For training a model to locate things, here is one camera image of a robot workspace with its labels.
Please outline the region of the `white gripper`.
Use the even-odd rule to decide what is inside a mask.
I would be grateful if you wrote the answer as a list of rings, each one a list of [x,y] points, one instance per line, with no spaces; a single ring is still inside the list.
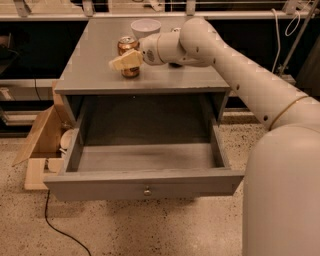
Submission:
[[[163,65],[158,51],[158,40],[160,34],[151,34],[139,40],[139,50],[131,49],[123,55],[116,57],[109,62],[109,67],[112,70],[125,70],[140,67],[143,60],[148,65]]]

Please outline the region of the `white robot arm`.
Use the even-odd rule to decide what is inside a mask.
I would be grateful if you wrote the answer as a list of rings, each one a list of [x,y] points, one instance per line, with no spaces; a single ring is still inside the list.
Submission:
[[[243,185],[243,256],[320,256],[320,102],[228,46],[202,18],[141,39],[110,61],[212,66],[268,132]]]

